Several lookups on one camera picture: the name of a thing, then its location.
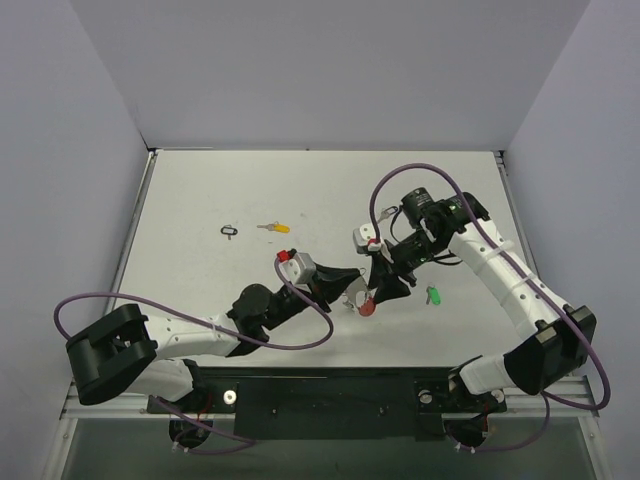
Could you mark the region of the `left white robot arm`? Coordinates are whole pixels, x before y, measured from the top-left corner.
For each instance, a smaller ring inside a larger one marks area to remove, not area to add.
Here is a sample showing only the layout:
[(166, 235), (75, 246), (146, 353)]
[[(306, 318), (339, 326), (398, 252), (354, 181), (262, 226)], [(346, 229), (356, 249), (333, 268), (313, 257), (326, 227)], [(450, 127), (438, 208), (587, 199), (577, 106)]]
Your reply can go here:
[(274, 348), (269, 331), (311, 307), (327, 316), (356, 281), (359, 270), (316, 265), (302, 289), (289, 280), (273, 292), (251, 284), (227, 312), (189, 317), (169, 307), (144, 314), (134, 297), (71, 336), (65, 345), (81, 404), (105, 403), (123, 393), (158, 396), (192, 412), (206, 397), (195, 357), (246, 356)]

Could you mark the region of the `red-handled metal keyring holder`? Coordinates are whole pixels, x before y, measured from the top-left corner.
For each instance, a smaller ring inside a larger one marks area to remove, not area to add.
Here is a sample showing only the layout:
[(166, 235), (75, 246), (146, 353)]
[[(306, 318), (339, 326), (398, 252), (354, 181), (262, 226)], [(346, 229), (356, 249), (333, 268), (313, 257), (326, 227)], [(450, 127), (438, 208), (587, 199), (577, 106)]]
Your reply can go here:
[(358, 279), (351, 283), (343, 296), (343, 305), (357, 312), (361, 317), (370, 317), (374, 314), (376, 304), (364, 280)]

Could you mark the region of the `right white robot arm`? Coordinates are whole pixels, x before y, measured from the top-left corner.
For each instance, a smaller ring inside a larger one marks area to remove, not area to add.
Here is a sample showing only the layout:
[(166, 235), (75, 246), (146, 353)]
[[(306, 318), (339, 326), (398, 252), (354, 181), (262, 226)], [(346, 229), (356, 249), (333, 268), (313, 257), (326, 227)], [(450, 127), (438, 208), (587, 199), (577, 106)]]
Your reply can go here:
[(586, 363), (594, 314), (571, 307), (546, 287), (473, 195), (435, 201), (420, 187), (403, 197), (401, 210), (414, 231), (398, 243), (377, 238), (372, 224), (353, 232), (357, 251), (372, 260), (368, 287), (375, 303), (409, 296), (415, 270), (448, 251), (485, 285), (521, 339), (506, 353), (455, 368), (446, 386), (453, 406), (468, 409), (483, 394), (505, 387), (537, 395)]

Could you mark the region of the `key with green tag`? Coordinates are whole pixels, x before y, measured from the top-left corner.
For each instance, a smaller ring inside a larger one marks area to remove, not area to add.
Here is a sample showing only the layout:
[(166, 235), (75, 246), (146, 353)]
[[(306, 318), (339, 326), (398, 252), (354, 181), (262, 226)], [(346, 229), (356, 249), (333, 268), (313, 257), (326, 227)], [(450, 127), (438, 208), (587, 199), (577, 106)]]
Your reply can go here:
[(439, 306), (441, 304), (441, 296), (435, 285), (429, 285), (426, 288), (426, 304)]

